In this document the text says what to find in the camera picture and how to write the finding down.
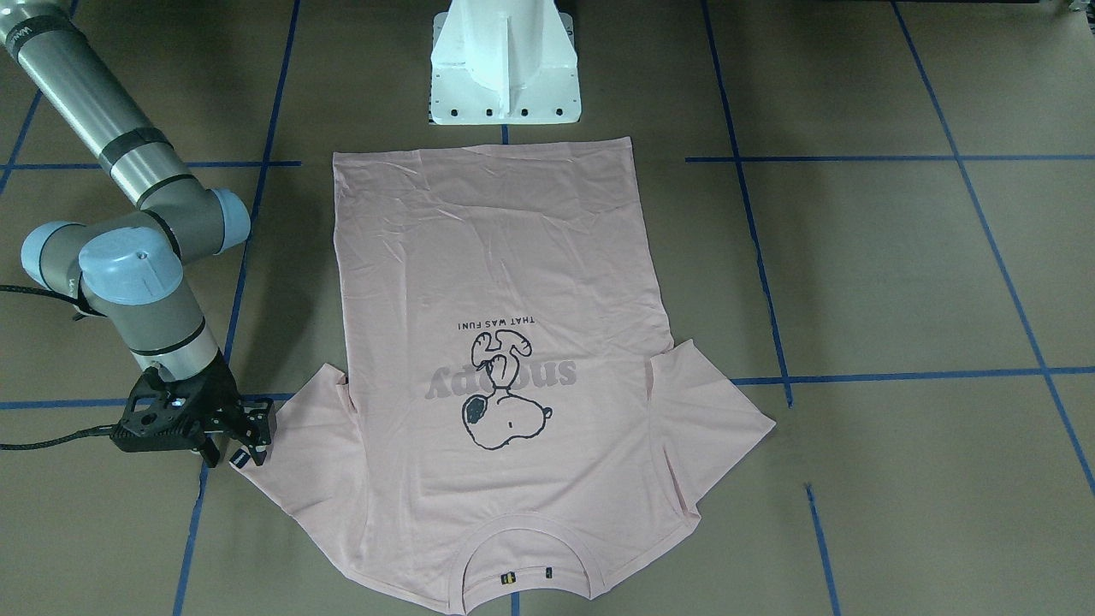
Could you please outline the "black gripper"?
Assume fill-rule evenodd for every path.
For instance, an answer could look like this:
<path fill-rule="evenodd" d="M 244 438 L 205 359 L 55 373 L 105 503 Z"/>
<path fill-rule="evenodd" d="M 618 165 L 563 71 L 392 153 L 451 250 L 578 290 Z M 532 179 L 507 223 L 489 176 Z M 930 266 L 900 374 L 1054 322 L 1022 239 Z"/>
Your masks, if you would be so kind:
<path fill-rule="evenodd" d="M 197 383 L 197 418 L 204 440 L 195 452 L 204 463 L 214 468 L 222 460 L 222 453 L 214 442 L 215 434 L 222 434 L 238 441 L 251 463 L 257 467 L 265 464 L 276 432 L 274 400 L 244 399 L 222 352 L 218 352 L 212 362 L 198 373 Z"/>

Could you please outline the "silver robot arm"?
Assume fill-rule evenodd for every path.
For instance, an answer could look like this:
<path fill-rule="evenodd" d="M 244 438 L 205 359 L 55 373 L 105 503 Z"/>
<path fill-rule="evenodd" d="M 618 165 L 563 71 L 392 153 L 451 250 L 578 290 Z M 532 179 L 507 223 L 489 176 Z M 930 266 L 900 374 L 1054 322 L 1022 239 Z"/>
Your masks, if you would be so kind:
<path fill-rule="evenodd" d="M 56 1 L 4 1 L 3 51 L 72 129 L 130 206 L 102 221 L 47 222 L 20 259 L 38 292 L 110 321 L 140 375 L 114 423 L 71 440 L 106 437 L 127 453 L 191 451 L 211 467 L 220 438 L 237 465 L 262 465 L 276 430 L 274 403 L 237 386 L 185 269 L 243 245 L 249 208 L 208 188 Z"/>

